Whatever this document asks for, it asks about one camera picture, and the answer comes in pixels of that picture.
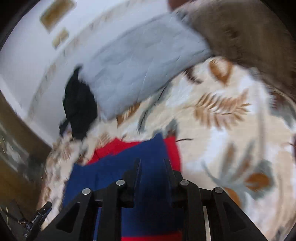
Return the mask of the leaf pattern beige blanket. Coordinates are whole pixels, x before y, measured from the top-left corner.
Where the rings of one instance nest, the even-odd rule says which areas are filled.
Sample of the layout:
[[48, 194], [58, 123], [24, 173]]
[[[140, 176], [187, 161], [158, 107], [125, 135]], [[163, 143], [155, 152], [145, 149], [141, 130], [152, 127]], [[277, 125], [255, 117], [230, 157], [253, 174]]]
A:
[[74, 164], [118, 138], [174, 137], [182, 174], [199, 187], [222, 187], [268, 240], [284, 240], [295, 225], [295, 104], [222, 57], [180, 73], [152, 97], [109, 121], [96, 121], [83, 141], [66, 133], [53, 145], [38, 206], [59, 213]]

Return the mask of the beige wall switch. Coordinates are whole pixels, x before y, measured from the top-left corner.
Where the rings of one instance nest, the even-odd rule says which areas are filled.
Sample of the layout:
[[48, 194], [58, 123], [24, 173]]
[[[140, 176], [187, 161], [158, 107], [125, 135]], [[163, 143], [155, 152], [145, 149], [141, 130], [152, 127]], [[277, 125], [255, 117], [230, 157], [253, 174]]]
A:
[[69, 38], [69, 31], [63, 28], [61, 32], [53, 39], [52, 46], [56, 50], [59, 45], [65, 42]]

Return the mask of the red and blue sweater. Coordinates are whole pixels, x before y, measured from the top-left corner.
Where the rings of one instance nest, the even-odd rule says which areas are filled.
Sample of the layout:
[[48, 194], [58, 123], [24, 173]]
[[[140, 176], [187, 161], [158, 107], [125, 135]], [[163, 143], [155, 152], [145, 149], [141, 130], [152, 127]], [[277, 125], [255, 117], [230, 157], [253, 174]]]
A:
[[159, 133], [144, 142], [123, 142], [117, 138], [95, 150], [85, 165], [74, 164], [66, 185], [62, 206], [66, 206], [84, 188], [93, 191], [119, 180], [125, 171], [141, 160], [142, 174], [135, 193], [134, 208], [122, 209], [122, 240], [182, 240], [177, 221], [169, 205], [169, 182], [165, 159], [180, 171], [180, 157], [174, 137]]

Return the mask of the brown pink padded headboard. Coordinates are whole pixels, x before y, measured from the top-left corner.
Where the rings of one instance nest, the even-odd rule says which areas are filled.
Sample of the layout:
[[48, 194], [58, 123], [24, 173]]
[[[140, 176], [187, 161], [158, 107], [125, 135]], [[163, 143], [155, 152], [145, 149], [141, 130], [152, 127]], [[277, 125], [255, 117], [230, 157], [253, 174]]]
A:
[[295, 39], [261, 1], [168, 1], [216, 55], [256, 67], [264, 80], [295, 100]]

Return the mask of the black clothes pile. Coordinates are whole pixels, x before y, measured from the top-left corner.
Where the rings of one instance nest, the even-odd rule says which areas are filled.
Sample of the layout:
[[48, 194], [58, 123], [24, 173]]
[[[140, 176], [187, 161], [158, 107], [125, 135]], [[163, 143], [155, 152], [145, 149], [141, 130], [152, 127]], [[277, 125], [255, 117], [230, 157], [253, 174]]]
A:
[[81, 66], [74, 69], [65, 87], [63, 108], [65, 120], [59, 125], [59, 134], [63, 136], [67, 127], [71, 127], [72, 138], [83, 140], [86, 137], [93, 121], [98, 116], [97, 103], [84, 82], [79, 80], [78, 74]]

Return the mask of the wooden door with glass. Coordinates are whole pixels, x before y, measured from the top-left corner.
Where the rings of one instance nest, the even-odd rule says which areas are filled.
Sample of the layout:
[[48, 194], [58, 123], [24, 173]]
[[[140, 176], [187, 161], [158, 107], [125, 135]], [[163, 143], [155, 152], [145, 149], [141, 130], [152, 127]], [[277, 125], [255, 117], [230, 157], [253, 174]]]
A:
[[17, 240], [25, 240], [18, 220], [36, 212], [50, 150], [1, 96], [1, 217]]

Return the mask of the grey quilted pillow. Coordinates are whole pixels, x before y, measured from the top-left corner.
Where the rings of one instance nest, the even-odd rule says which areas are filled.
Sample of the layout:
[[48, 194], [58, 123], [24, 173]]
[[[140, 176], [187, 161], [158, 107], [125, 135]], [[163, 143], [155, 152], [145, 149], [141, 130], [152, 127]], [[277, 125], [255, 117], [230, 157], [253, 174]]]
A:
[[164, 14], [101, 48], [83, 64], [79, 79], [89, 86], [101, 118], [110, 120], [211, 55], [186, 19]]

